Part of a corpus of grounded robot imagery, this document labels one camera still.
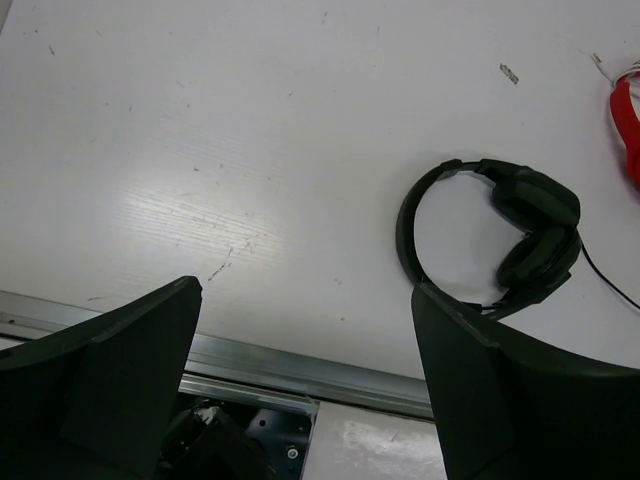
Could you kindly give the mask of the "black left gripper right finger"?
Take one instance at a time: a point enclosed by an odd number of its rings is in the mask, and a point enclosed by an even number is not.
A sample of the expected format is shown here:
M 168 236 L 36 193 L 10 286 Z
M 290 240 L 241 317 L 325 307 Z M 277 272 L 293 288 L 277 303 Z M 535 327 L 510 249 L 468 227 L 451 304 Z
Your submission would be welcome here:
M 635 479 L 639 373 L 557 348 L 422 284 L 411 298 L 451 479 Z

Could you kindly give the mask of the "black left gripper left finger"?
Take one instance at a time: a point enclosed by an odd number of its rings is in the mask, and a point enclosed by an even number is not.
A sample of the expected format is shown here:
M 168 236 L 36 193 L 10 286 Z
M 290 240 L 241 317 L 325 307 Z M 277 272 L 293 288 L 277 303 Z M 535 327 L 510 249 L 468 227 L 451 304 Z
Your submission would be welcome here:
M 152 478 L 201 303 L 184 276 L 3 350 L 2 478 Z

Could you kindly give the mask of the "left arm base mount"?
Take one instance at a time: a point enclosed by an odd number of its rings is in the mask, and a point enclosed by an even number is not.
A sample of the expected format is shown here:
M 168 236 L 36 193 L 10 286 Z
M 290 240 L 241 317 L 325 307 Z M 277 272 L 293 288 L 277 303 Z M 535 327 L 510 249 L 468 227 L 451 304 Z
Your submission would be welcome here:
M 312 417 L 180 393 L 155 479 L 300 479 Z

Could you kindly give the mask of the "black headset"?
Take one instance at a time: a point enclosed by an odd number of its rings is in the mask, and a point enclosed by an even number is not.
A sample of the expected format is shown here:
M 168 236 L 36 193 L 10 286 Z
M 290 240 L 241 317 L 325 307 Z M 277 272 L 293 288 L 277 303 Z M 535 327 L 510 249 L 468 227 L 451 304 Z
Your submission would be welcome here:
M 493 183 L 491 204 L 525 233 L 496 271 L 496 283 L 505 290 L 502 298 L 487 306 L 466 304 L 498 321 L 541 303 L 570 279 L 570 269 L 582 247 L 578 233 L 581 205 L 571 190 L 527 166 L 493 159 L 443 162 L 412 186 L 397 216 L 397 256 L 412 284 L 432 282 L 419 261 L 415 245 L 414 225 L 419 204 L 436 182 L 461 172 L 472 172 L 490 180 Z

